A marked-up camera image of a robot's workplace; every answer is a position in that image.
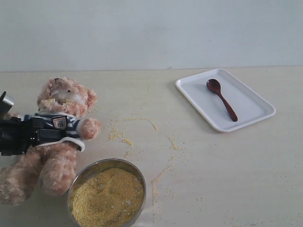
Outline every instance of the teddy bear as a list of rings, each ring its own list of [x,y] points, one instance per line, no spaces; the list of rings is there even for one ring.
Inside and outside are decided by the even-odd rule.
[[[33,117],[55,129],[64,129],[60,141],[30,146],[25,154],[0,171],[0,202],[17,206],[30,198],[38,184],[48,195],[64,195],[76,177],[76,154],[84,151],[84,140],[97,137],[101,123],[84,118],[97,102],[97,95],[74,79],[49,79],[37,99],[38,111],[32,115],[7,113],[3,118]]]

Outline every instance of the rectangular tray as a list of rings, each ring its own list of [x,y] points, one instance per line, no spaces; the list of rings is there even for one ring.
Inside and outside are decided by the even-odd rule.
[[[230,119],[221,99],[206,87],[209,79],[220,82],[221,93],[237,114],[237,122]],[[243,128],[276,113],[272,104],[223,69],[214,69],[178,79],[176,86],[196,110],[221,132]]]

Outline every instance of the bowl rim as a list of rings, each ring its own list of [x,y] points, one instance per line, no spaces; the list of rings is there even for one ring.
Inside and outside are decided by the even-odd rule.
[[[66,207],[67,207],[67,211],[68,211],[68,214],[69,214],[70,219],[72,219],[73,223],[76,224],[76,226],[81,227],[81,225],[80,225],[80,224],[75,220],[75,218],[73,217],[73,215],[72,215],[72,213],[71,213],[71,210],[70,210],[70,207],[69,207],[69,198],[70,198],[70,195],[71,195],[71,189],[72,189],[73,185],[75,184],[75,182],[77,181],[77,179],[79,178],[79,176],[80,176],[85,170],[87,170],[88,168],[90,168],[91,166],[96,165],[96,164],[101,163],[101,162],[112,161],[112,160],[124,162],[124,163],[126,163],[126,164],[131,165],[132,167],[134,167],[134,168],[138,171],[138,173],[140,174],[140,176],[141,176],[141,178],[142,178],[142,182],[143,182],[143,187],[144,187],[143,201],[142,201],[142,204],[141,204],[140,208],[138,209],[137,213],[132,217],[132,219],[129,220],[128,222],[124,223],[121,227],[123,227],[124,225],[127,225],[129,222],[134,221],[134,220],[133,220],[134,217],[137,216],[135,220],[137,220],[137,219],[139,218],[139,216],[140,216],[140,214],[141,214],[141,212],[142,212],[142,210],[143,210],[143,208],[144,208],[144,206],[145,206],[145,203],[146,203],[146,182],[145,182],[145,178],[144,178],[142,172],[140,171],[140,169],[139,169],[136,165],[134,165],[133,163],[131,163],[131,162],[129,162],[129,161],[126,161],[126,160],[124,160],[124,159],[121,159],[121,158],[106,158],[106,159],[101,159],[101,160],[98,160],[98,161],[96,161],[96,162],[93,162],[93,163],[89,164],[88,166],[84,167],[84,168],[76,175],[75,179],[72,181],[72,183],[71,183],[71,185],[70,185],[70,187],[69,187],[69,189],[68,189],[67,200],[66,200]]]

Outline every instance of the striped shirt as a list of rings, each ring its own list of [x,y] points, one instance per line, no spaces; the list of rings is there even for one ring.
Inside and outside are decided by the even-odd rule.
[[[57,143],[61,143],[64,141],[70,141],[70,142],[74,142],[77,145],[79,145],[80,151],[84,151],[85,144],[79,135],[79,129],[80,129],[80,126],[81,126],[83,120],[77,119],[75,116],[70,115],[70,114],[51,113],[51,112],[39,112],[39,113],[35,113],[33,115],[29,115],[29,114],[19,115],[18,118],[20,118],[22,121],[30,120],[33,117],[42,118],[44,120],[45,124],[54,128],[52,119],[54,117],[62,117],[62,116],[67,117],[67,125],[66,125],[67,126],[66,127],[67,137],[62,138],[60,141],[57,141],[57,142],[50,142],[50,143],[38,145],[38,147],[51,145],[51,144],[57,144]]]

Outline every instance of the spoon handle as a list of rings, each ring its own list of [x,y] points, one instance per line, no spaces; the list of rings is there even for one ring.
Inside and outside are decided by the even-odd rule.
[[[228,112],[229,116],[231,117],[231,119],[234,122],[238,121],[238,117],[237,117],[236,113],[234,112],[232,107],[228,104],[228,102],[225,100],[225,98],[223,98],[223,96],[221,94],[218,94],[218,96],[221,98],[222,102],[224,103],[224,106],[226,107],[227,112]]]

